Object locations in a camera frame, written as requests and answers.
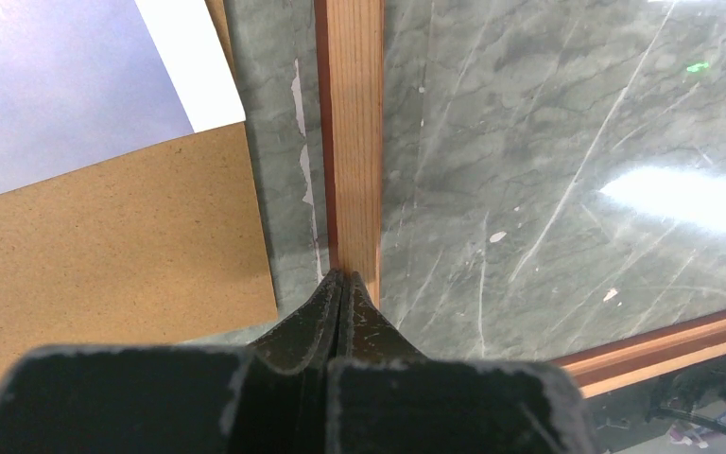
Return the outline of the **brown backing board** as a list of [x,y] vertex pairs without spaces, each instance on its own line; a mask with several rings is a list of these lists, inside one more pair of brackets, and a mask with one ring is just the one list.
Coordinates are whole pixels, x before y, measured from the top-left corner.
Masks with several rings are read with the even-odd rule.
[[[223,9],[202,2],[228,61]],[[42,345],[275,318],[245,120],[0,194],[0,378]]]

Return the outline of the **landscape photo print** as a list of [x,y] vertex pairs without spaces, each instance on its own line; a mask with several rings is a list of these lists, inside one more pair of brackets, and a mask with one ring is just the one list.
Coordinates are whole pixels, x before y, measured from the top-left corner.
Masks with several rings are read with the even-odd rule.
[[0,194],[245,118],[202,1],[0,1]]

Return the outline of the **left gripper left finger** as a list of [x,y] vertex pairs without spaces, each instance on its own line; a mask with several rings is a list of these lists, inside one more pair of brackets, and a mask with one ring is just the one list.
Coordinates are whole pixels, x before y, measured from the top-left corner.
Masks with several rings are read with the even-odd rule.
[[307,301],[250,343],[268,367],[295,375],[311,366],[323,366],[334,348],[343,273],[331,270]]

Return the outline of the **wooden picture frame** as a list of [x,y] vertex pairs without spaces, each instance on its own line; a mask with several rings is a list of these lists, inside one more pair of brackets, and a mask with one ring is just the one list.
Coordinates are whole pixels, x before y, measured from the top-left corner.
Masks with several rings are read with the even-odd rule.
[[[380,297],[384,4],[318,1],[320,121],[330,264]],[[591,397],[726,355],[726,311],[557,358]]]

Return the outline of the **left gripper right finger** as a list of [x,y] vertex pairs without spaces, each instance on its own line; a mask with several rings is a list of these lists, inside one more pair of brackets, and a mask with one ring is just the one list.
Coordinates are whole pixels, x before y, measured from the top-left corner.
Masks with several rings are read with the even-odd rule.
[[369,363],[427,359],[374,306],[363,278],[356,271],[345,278],[342,290],[337,322],[337,355]]

